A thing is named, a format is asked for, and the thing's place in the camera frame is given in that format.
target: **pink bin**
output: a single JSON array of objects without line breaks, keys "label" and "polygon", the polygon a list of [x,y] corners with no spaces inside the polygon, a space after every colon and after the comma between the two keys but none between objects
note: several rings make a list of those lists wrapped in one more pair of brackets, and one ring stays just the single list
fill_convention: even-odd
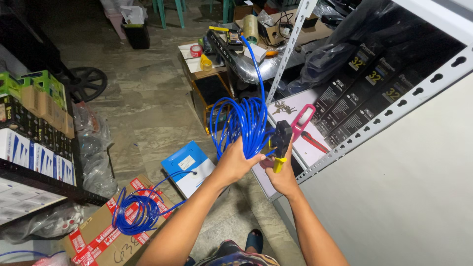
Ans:
[{"label": "pink bin", "polygon": [[105,16],[110,20],[110,22],[114,26],[115,31],[117,32],[120,39],[122,40],[126,39],[125,31],[120,26],[122,24],[122,19],[123,19],[123,16],[121,15],[121,13],[107,14],[105,10],[104,10],[104,13],[105,13]]}]

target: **pink tape dispenser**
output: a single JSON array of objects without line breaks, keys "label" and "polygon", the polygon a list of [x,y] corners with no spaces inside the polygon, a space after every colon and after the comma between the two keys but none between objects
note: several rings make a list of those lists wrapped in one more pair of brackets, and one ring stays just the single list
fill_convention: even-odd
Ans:
[{"label": "pink tape dispenser", "polygon": [[312,104],[306,104],[304,108],[299,112],[299,114],[296,116],[296,119],[292,121],[291,127],[292,127],[292,132],[294,133],[294,138],[292,139],[292,142],[295,142],[304,129],[306,128],[306,125],[310,122],[310,118],[315,113],[315,106]]}]

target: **tiled floor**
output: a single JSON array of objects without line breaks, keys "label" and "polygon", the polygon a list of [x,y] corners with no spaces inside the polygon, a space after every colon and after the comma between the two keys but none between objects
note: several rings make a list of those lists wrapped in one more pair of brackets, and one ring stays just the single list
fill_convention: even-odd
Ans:
[{"label": "tiled floor", "polygon": [[[174,1],[167,0],[168,29],[163,30],[159,16],[145,3],[151,47],[133,50],[126,40],[120,42],[97,3],[61,1],[55,7],[61,15],[49,17],[43,29],[68,67],[93,66],[108,75],[109,88],[90,105],[110,124],[114,140],[110,155],[119,185],[141,173],[154,182],[162,180],[161,160],[192,140],[216,163],[213,142],[193,109],[177,45],[202,37],[212,19],[221,18],[222,5],[215,2],[210,16],[208,1],[187,1],[182,29]],[[182,200],[170,183],[161,189],[172,202]],[[225,200],[208,214],[191,256],[205,258],[225,239],[244,247],[253,228],[265,235],[265,254],[281,265],[304,265],[300,250],[251,173],[233,184]]]}]

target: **red fragile tape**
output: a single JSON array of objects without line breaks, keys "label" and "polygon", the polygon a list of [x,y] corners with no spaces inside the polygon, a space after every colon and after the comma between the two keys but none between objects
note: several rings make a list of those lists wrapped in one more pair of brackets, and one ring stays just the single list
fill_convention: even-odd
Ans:
[{"label": "red fragile tape", "polygon": [[201,55],[202,55],[202,46],[192,45],[191,46],[191,56],[192,57],[200,57]]},{"label": "red fragile tape", "polygon": [[[144,189],[145,186],[137,179],[135,178],[130,182],[130,185],[135,190],[139,189]],[[149,195],[149,191],[138,191],[139,195]],[[151,199],[153,199],[159,207],[160,212],[165,212],[168,210],[168,208],[158,199],[158,196],[156,196],[155,193],[151,195]],[[117,205],[117,202],[115,201],[114,198],[111,198],[107,203],[106,203],[108,210],[110,213],[113,215],[115,211],[115,206]],[[126,211],[125,211],[125,217],[128,221],[128,223],[132,223],[133,219],[136,217],[137,212],[138,212],[139,205],[132,204]],[[167,219],[171,215],[171,212],[166,213],[163,215],[165,219]],[[85,243],[84,239],[82,238],[82,234],[80,232],[80,229],[77,228],[74,231],[72,231],[69,234],[69,239],[72,243],[72,246],[74,247],[76,251],[76,256],[72,258],[72,261],[74,263],[81,265],[81,266],[98,266],[97,262],[95,259],[107,248],[109,247],[115,239],[120,236],[120,231],[118,229],[113,228],[112,225],[109,225],[105,230],[102,231],[94,240],[92,240],[88,245]],[[147,233],[138,233],[133,236],[141,245],[144,245],[145,242],[149,239],[149,235]]]}]

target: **trash bin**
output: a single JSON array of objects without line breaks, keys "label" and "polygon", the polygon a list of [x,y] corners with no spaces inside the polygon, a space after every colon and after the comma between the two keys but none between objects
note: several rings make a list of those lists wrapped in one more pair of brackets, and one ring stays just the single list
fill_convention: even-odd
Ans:
[{"label": "trash bin", "polygon": [[149,49],[150,40],[146,22],[144,24],[122,23],[122,28],[133,49]]}]

